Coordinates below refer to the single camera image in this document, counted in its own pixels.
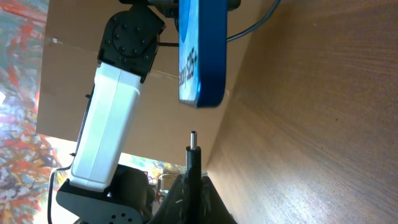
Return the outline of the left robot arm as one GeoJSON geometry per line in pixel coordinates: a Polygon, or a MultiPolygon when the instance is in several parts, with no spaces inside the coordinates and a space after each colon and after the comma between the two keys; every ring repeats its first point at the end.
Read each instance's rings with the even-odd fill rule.
{"type": "Polygon", "coordinates": [[[164,21],[149,1],[130,1],[129,9],[107,22],[69,178],[57,203],[85,223],[144,223],[148,181],[143,172],[119,164],[141,86],[159,47],[164,21]]]}

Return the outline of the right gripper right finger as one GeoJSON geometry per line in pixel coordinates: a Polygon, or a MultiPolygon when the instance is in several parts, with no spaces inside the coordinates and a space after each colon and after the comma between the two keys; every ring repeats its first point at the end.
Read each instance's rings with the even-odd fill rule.
{"type": "Polygon", "coordinates": [[[200,224],[237,224],[229,213],[211,179],[201,178],[200,224]]]}

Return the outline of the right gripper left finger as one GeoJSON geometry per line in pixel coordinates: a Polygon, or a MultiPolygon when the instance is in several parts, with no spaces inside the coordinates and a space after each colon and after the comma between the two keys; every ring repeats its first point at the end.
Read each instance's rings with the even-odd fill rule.
{"type": "Polygon", "coordinates": [[[147,224],[184,224],[187,221],[185,174],[178,175],[165,200],[147,224]]]}

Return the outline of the blue Samsung Galaxy smartphone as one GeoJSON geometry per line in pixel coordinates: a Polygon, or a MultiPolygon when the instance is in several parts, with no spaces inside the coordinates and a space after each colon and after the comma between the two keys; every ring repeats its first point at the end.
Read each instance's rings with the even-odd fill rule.
{"type": "Polygon", "coordinates": [[[227,0],[181,0],[178,7],[178,96],[215,108],[226,86],[227,0]]]}

